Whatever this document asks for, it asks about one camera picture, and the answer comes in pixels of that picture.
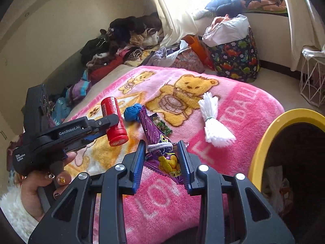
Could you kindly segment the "white fuzzy sleeve forearm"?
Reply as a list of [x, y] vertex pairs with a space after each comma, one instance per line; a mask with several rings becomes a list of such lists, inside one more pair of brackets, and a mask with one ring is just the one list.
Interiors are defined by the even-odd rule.
[[19, 237], [28, 243], [31, 233], [39, 223], [24, 208], [21, 198], [21, 187], [11, 187], [1, 197], [1, 209], [6, 219]]

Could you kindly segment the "left hand painted nails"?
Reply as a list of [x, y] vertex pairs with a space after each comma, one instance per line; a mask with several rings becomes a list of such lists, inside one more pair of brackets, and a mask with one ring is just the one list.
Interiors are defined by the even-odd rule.
[[53, 182], [57, 182], [59, 187], [53, 192], [56, 199], [68, 187], [72, 181], [72, 176], [68, 171], [62, 171], [54, 176], [49, 172], [33, 171], [23, 180], [21, 186], [22, 205], [25, 210], [38, 222], [43, 218], [45, 212], [42, 208], [37, 189], [46, 187]]

